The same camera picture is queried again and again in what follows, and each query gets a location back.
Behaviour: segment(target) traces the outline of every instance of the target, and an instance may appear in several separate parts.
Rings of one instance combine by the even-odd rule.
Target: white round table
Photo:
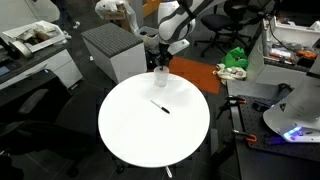
[[[210,122],[208,104],[196,86],[173,74],[163,88],[154,79],[154,73],[144,73],[118,84],[99,113],[107,148],[121,160],[147,168],[166,167],[190,156]]]

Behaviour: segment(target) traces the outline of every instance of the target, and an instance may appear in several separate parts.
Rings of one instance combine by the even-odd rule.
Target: black pen
[[[161,107],[159,104],[155,103],[154,101],[150,100],[154,105],[158,106],[160,109],[162,109],[162,111],[170,114],[170,112],[168,111],[168,109],[164,108],[164,107]]]

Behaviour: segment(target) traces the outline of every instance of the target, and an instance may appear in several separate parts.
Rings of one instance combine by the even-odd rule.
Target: clear plastic cup
[[[168,81],[169,68],[166,66],[158,66],[154,69],[155,84],[159,87],[165,87]]]

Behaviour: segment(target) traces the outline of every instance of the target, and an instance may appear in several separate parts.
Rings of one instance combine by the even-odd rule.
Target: orange mat
[[[216,70],[215,66],[174,56],[169,69],[170,73],[189,80],[203,91],[219,93],[220,79],[212,74],[212,71]]]

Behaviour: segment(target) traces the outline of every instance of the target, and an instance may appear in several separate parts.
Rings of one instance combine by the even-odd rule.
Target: black chair
[[[219,44],[223,44],[224,47],[231,47],[235,40],[239,40],[245,46],[245,48],[247,47],[247,44],[243,38],[248,38],[248,41],[250,42],[251,37],[240,34],[239,31],[247,25],[258,23],[264,17],[264,13],[261,12],[259,8],[248,6],[249,1],[250,0],[226,1],[224,4],[224,11],[228,16],[221,14],[209,14],[201,18],[202,24],[215,33],[215,36],[213,38],[211,37],[210,40],[200,40],[194,42],[194,46],[197,46],[198,43],[210,43],[210,45],[201,52],[201,57],[204,57],[205,52],[209,50],[210,47],[214,46],[226,54]],[[256,12],[258,16],[248,20],[243,20],[243,16],[247,10]],[[231,33],[221,33],[220,31],[223,29],[231,31]],[[227,42],[218,42],[220,36],[228,36],[230,38]]]
[[[97,141],[98,113],[109,90],[86,84],[62,108],[55,122],[15,121],[0,124],[0,151],[21,155],[48,149],[58,155],[74,160],[67,171],[70,177],[78,174],[77,164],[92,153]],[[48,89],[38,89],[20,107],[17,114],[28,113],[44,101]]]

